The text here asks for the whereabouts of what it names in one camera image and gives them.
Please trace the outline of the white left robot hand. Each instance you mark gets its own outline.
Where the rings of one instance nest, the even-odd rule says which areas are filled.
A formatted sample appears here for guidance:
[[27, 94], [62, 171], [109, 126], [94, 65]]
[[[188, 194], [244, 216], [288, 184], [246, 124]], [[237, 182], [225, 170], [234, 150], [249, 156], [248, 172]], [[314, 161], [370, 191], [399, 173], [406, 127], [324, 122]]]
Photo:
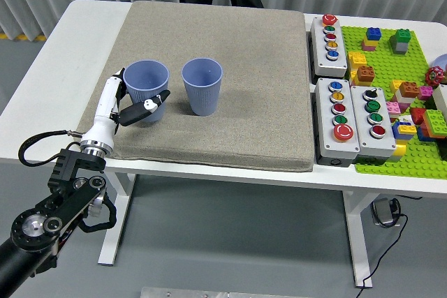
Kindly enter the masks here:
[[105, 83], [96, 108], [94, 124], [81, 138], [82, 153], [102, 158], [111, 154], [114, 148], [113, 136], [118, 126], [129, 126], [160, 110], [170, 91], [163, 90], [142, 102], [119, 110], [119, 102], [125, 95], [124, 70], [120, 70]]

